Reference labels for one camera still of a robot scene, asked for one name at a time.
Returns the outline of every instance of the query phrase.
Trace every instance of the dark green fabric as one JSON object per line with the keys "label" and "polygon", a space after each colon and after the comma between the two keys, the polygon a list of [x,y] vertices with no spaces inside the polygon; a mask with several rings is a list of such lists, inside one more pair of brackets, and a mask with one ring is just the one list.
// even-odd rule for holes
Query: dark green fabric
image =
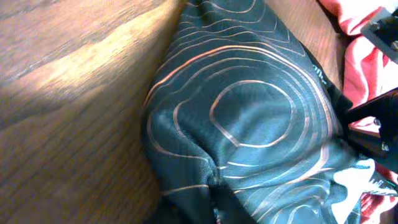
{"label": "dark green fabric", "polygon": [[323,85],[263,1],[188,3],[144,105],[165,199],[190,223],[359,223],[359,195],[342,221],[331,209],[351,192],[335,177],[374,162],[341,139]]}

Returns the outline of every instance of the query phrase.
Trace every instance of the cloth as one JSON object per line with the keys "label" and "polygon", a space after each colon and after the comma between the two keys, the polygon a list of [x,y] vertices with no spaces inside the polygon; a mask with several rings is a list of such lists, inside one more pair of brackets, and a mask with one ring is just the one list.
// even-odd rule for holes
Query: cloth
{"label": "cloth", "polygon": [[[398,3],[396,0],[320,0],[334,15],[338,16],[341,29],[348,35],[360,34],[361,28],[382,7]],[[390,61],[367,38],[357,37],[346,49],[343,93],[355,106],[361,105],[398,86],[398,65]],[[353,128],[379,132],[374,118],[369,117],[351,125]],[[376,164],[376,170],[385,178],[397,182],[397,174]],[[364,194],[361,198],[361,223],[379,223],[380,214],[398,202],[395,197]]]}
{"label": "cloth", "polygon": [[313,66],[264,1],[187,4],[142,122],[183,219],[359,223],[375,163],[342,139],[333,108],[344,100]]}

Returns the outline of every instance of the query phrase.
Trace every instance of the wood grain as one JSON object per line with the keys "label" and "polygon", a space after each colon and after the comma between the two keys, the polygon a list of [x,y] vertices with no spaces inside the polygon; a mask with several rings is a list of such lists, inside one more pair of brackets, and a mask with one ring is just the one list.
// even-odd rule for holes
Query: wood grain
{"label": "wood grain", "polygon": [[[322,10],[269,3],[338,83],[338,42]],[[138,223],[153,210],[141,105],[182,9],[178,0],[0,2],[0,223]]]}

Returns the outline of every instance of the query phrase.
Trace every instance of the red cloth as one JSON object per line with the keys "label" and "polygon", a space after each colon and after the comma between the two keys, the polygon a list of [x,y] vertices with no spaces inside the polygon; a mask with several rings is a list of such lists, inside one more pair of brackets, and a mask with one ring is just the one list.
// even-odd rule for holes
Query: red cloth
{"label": "red cloth", "polygon": [[[348,35],[358,35],[382,7],[393,0],[320,0],[320,2],[338,17],[341,29]],[[345,75],[343,93],[354,106],[363,104],[398,86],[398,65],[391,62],[367,38],[359,36],[348,46],[345,54]],[[374,118],[365,118],[355,122],[354,128],[378,133],[379,127]],[[376,164],[376,170],[385,178],[397,181],[398,175]],[[379,223],[380,214],[391,209],[398,200],[364,194],[361,198],[361,223]]]}

